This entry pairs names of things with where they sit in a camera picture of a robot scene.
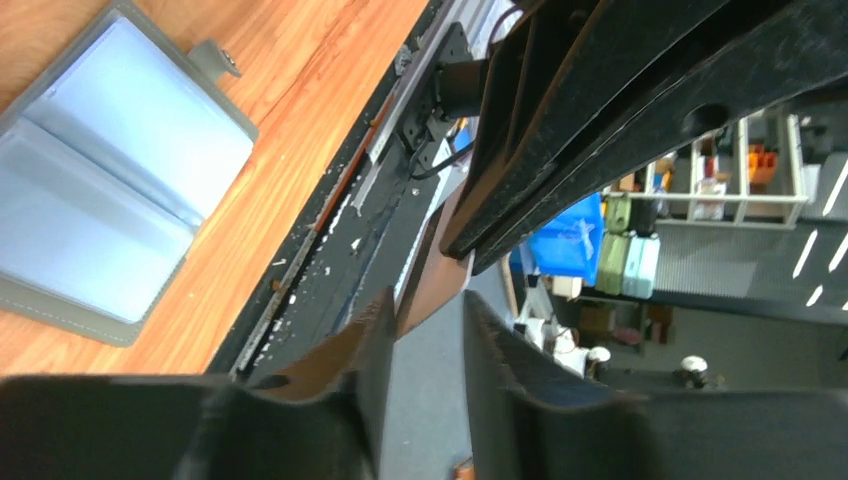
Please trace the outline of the grey card holder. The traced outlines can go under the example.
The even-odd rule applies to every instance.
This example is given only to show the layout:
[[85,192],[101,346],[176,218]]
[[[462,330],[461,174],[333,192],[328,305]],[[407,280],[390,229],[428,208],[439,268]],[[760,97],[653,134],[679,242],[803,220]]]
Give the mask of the grey card holder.
[[258,128],[217,80],[113,1],[1,116],[1,306],[106,344],[135,342]]

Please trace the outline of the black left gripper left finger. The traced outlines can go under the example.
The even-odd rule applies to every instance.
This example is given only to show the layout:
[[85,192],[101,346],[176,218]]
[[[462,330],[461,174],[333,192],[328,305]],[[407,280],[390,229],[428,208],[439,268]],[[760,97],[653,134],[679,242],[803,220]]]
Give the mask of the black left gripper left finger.
[[248,383],[26,375],[1,383],[5,479],[373,479],[396,334],[382,291],[338,334]]

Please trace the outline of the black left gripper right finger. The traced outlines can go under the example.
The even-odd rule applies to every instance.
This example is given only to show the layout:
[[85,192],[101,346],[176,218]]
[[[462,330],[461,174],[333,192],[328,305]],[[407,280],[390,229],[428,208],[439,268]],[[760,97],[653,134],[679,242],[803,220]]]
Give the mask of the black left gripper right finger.
[[480,479],[843,479],[843,390],[617,390],[583,379],[463,300]]

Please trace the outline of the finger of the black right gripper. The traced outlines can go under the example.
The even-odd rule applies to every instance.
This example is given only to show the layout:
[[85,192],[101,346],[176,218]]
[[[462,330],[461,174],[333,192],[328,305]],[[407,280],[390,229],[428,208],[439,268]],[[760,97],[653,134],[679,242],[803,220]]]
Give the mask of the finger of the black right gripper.
[[492,46],[469,177],[442,237],[463,259],[550,173],[551,135],[538,133],[557,84],[607,1],[539,1]]
[[475,272],[647,162],[847,81],[843,1],[607,2],[540,124],[550,173],[474,250]]

